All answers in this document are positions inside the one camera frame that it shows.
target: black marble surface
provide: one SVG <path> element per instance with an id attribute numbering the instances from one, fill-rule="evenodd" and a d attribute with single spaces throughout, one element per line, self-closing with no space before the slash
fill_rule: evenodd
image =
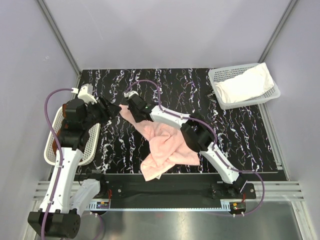
<path id="1" fill-rule="evenodd" d="M 103 69 L 84 70 L 79 85 L 93 85 L 97 98 L 103 95 L 114 104 L 126 104 L 123 92 L 138 80 L 152 80 L 161 87 L 162 105 L 181 113 L 200 112 L 213 126 L 218 145 L 240 170 L 277 172 L 264 123 L 257 105 L 222 110 L 211 87 L 208 68 L 193 69 Z M 133 87 L 147 102 L 157 101 L 155 87 L 142 82 Z M 138 174 L 150 153 L 149 143 L 117 116 L 103 124 L 94 161 L 77 172 L 98 169 L 103 173 Z M 199 166 L 176 165 L 168 173 L 215 173 L 202 156 Z"/>

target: cable clip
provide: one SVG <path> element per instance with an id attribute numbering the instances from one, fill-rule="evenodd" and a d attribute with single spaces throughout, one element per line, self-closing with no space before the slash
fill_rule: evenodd
<path id="1" fill-rule="evenodd" d="M 219 149 L 219 148 L 218 148 L 218 145 L 217 145 L 217 144 L 213 146 L 213 150 L 214 150 L 215 152 L 218 151 L 218 149 Z"/>
<path id="2" fill-rule="evenodd" d="M 79 93 L 79 89 L 78 88 L 73 87 L 71 89 L 72 89 L 71 93 L 73 93 L 73 94 L 78 94 Z"/>
<path id="3" fill-rule="evenodd" d="M 49 200 L 46 201 L 46 203 L 49 205 L 49 204 L 53 204 L 54 201 L 50 201 L 50 199 L 49 199 Z"/>

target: black base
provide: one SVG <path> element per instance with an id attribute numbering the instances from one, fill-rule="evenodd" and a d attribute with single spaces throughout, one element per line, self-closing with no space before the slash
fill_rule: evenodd
<path id="1" fill-rule="evenodd" d="M 286 181 L 283 170 L 278 173 L 261 173 L 264 181 Z M 248 181 L 256 181 L 259 178 L 254 174 L 244 173 L 243 177 Z M 163 174 L 160 178 L 146 182 L 142 174 L 106 174 L 109 182 L 108 188 L 112 190 L 112 209 L 130 208 L 209 208 L 220 207 L 220 199 L 213 199 L 211 184 L 222 182 L 218 173 L 209 174 Z M 177 187 L 182 187 L 179 194 L 172 194 Z M 255 192 L 251 193 L 247 183 L 244 188 L 247 199 L 254 199 Z M 242 199 L 243 196 L 230 197 L 229 199 Z"/>
<path id="2" fill-rule="evenodd" d="M 241 193 L 229 191 L 229 186 L 224 183 L 211 184 L 212 198 L 213 199 L 243 199 L 244 194 L 246 199 L 256 199 L 255 186 L 252 183 L 247 183 Z"/>
<path id="3" fill-rule="evenodd" d="M 28 223 L 41 236 L 41 226 L 44 212 L 32 211 L 28 216 Z M 49 213 L 45 223 L 46 237 L 74 239 L 79 232 L 81 219 L 74 209 L 70 213 Z"/>

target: metal floor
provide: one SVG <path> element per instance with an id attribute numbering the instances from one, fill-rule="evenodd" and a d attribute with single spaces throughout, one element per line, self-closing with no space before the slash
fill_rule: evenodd
<path id="1" fill-rule="evenodd" d="M 110 211 L 103 220 L 105 231 L 97 240 L 302 240 L 290 202 L 264 202 L 257 212 L 237 218 L 207 212 Z M 94 239 L 99 224 L 94 216 L 84 216 L 74 239 Z"/>

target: white laundry basket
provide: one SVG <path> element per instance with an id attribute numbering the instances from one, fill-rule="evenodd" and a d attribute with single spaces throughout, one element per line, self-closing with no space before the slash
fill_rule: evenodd
<path id="1" fill-rule="evenodd" d="M 64 117 L 62 113 L 62 107 L 60 107 L 52 123 L 52 127 L 55 133 L 57 133 L 61 128 L 63 119 Z M 83 158 L 82 158 L 82 161 L 79 163 L 79 166 L 88 165 L 94 160 L 96 150 L 97 150 L 99 131 L 100 131 L 100 123 L 97 123 L 96 125 L 94 125 L 92 128 L 89 129 L 90 137 L 88 142 L 85 145 Z M 49 137 L 46 141 L 46 145 L 44 149 L 44 159 L 50 165 L 55 165 L 56 163 L 56 155 L 54 154 L 54 150 L 52 147 L 53 142 L 54 142 L 54 136 L 50 131 Z"/>
<path id="2" fill-rule="evenodd" d="M 253 97 L 246 101 L 240 101 L 235 103 L 224 103 L 222 101 L 221 96 L 219 95 L 216 85 L 214 83 L 223 82 L 225 80 L 234 78 L 235 76 L 243 74 L 246 70 L 257 66 L 258 64 L 259 63 L 251 63 L 251 64 L 238 65 L 238 66 L 228 66 L 228 67 L 212 69 L 209 71 L 208 73 L 209 79 L 221 109 L 227 110 L 227 109 L 246 107 L 246 106 L 256 105 L 256 104 L 264 104 L 271 99 L 276 99 L 280 97 L 280 91 L 278 89 L 278 86 L 276 85 L 276 83 L 274 83 L 273 88 L 271 88 L 269 91 L 267 91 L 265 94 L 261 96 Z"/>

